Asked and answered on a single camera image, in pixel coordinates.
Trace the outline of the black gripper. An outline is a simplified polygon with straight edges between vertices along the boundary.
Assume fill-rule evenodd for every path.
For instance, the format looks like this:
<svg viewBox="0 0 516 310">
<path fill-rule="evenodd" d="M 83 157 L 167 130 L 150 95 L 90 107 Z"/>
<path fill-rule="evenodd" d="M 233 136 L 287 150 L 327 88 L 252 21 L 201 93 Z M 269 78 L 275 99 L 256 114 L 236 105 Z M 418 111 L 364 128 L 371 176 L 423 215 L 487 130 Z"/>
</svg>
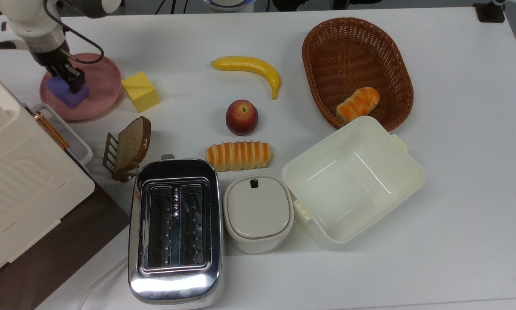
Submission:
<svg viewBox="0 0 516 310">
<path fill-rule="evenodd" d="M 30 51 L 30 54 L 39 65 L 45 67 L 46 71 L 55 77 L 63 79 L 64 69 L 64 80 L 68 84 L 71 92 L 77 94 L 81 88 L 85 85 L 85 73 L 80 68 L 75 68 L 71 65 L 69 57 L 62 52 L 62 50 L 69 52 L 70 48 L 67 41 L 49 52 L 37 53 Z"/>
</svg>

